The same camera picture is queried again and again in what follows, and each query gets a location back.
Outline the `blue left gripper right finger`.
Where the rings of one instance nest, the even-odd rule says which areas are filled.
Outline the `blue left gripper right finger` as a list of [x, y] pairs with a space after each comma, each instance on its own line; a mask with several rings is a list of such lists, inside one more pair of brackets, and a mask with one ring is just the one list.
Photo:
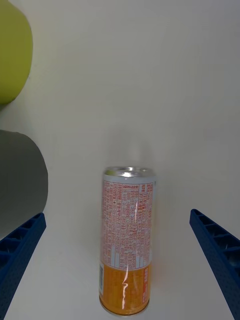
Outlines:
[[240, 240], [192, 209], [189, 224], [235, 320], [240, 320]]

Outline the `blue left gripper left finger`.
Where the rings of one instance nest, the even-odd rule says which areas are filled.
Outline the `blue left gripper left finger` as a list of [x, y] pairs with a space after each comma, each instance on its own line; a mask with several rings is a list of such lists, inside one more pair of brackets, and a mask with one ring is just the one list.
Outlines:
[[3, 320], [46, 229], [43, 213], [16, 228], [0, 241], [0, 319]]

